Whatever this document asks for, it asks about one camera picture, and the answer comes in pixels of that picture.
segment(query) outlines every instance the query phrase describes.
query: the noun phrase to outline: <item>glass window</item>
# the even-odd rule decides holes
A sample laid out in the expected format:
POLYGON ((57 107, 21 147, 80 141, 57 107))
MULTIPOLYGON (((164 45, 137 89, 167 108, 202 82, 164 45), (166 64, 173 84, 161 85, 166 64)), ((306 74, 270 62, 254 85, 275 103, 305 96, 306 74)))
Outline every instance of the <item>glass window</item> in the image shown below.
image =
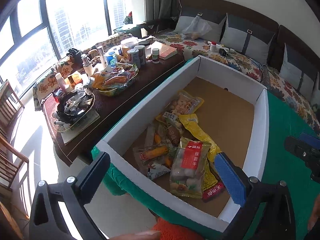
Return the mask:
POLYGON ((0 31, 0 58, 2 58, 13 45, 10 18, 8 18, 0 31))
POLYGON ((0 66, 0 76, 8 79, 20 96, 39 76, 58 61, 47 28, 22 43, 0 66))
POLYGON ((39 0, 21 0, 17 10, 21 37, 42 23, 39 0))
POLYGON ((70 48, 84 50, 107 39, 103 0, 46 0, 46 4, 61 57, 70 48))
POLYGON ((111 30, 114 33, 114 29, 124 25, 124 19, 132 11, 131 0, 107 0, 107 3, 111 30))

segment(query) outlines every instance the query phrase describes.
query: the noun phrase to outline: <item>finger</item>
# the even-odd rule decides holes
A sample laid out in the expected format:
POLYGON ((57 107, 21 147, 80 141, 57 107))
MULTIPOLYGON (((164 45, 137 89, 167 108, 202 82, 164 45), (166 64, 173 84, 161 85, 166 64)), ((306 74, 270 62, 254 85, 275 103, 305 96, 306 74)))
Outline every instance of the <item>finger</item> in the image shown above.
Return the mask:
POLYGON ((308 221, 309 231, 313 228, 313 226, 315 225, 319 217, 320 217, 320 195, 318 195, 315 199, 315 203, 313 205, 313 209, 308 221))
POLYGON ((110 238, 110 240, 159 240, 161 236, 160 231, 145 231, 137 234, 128 234, 110 238))

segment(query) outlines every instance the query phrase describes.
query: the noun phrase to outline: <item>white cardboard box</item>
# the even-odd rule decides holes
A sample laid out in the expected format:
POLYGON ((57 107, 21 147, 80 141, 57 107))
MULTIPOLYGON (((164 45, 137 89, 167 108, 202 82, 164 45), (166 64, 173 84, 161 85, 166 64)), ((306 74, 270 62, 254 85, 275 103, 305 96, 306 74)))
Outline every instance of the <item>white cardboard box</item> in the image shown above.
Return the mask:
POLYGON ((243 171, 261 180, 268 148, 269 110, 266 87, 250 77, 212 59, 198 56, 172 74, 135 106, 97 144, 110 155, 111 162, 135 185, 175 212, 208 228, 223 232, 239 210, 230 198, 218 217, 209 215, 162 189, 132 167, 122 156, 131 144, 195 77, 209 81, 254 106, 251 137, 243 171))

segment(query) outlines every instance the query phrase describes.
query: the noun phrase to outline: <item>dried longan package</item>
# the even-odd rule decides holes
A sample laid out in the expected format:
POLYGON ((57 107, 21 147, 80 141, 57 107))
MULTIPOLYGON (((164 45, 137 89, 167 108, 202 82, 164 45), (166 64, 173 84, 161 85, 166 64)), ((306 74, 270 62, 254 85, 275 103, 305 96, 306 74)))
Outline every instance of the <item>dried longan package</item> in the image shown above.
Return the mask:
POLYGON ((181 137, 170 173, 170 192, 175 196, 202 198, 205 162, 211 143, 181 137))

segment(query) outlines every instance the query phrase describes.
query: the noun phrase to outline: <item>blue gripper pad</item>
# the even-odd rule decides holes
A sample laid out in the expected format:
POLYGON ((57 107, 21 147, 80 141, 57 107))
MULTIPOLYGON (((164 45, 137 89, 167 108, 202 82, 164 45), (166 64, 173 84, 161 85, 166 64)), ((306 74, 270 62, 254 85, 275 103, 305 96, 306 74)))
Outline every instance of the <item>blue gripper pad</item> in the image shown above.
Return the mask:
POLYGON ((246 189, 231 165, 222 154, 217 154, 214 159, 214 166, 233 202, 243 207, 246 201, 246 189))
POLYGON ((313 136, 303 132, 299 135, 299 140, 304 141, 316 150, 320 149, 320 140, 318 138, 314 138, 313 136))

